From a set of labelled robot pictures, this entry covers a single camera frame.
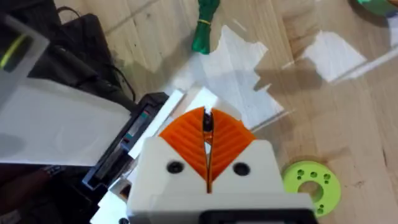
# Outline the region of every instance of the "hole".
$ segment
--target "hole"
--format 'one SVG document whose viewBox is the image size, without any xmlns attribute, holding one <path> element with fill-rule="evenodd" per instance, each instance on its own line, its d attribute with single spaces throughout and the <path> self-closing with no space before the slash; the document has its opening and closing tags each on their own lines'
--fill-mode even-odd
<svg viewBox="0 0 398 224">
<path fill-rule="evenodd" d="M 129 224 L 129 220 L 127 218 L 121 218 L 119 219 L 119 224 Z"/>
<path fill-rule="evenodd" d="M 131 190 L 131 185 L 127 185 L 120 191 L 120 195 L 122 195 L 125 199 L 127 199 L 129 198 L 130 190 Z"/>
<path fill-rule="evenodd" d="M 318 202 L 323 196 L 322 186 L 314 181 L 307 181 L 302 183 L 298 188 L 298 192 L 310 194 L 311 199 L 314 203 Z"/>
<path fill-rule="evenodd" d="M 238 174 L 240 176 L 245 176 L 250 173 L 250 167 L 243 162 L 235 163 L 235 165 L 233 166 L 233 169 L 234 169 L 235 174 Z"/>
<path fill-rule="evenodd" d="M 298 174 L 298 175 L 304 175 L 304 170 L 298 170 L 298 171 L 297 171 L 297 174 Z"/>
<path fill-rule="evenodd" d="M 184 170 L 184 165 L 181 162 L 173 161 L 167 164 L 167 171 L 171 174 L 178 174 Z"/>
</svg>

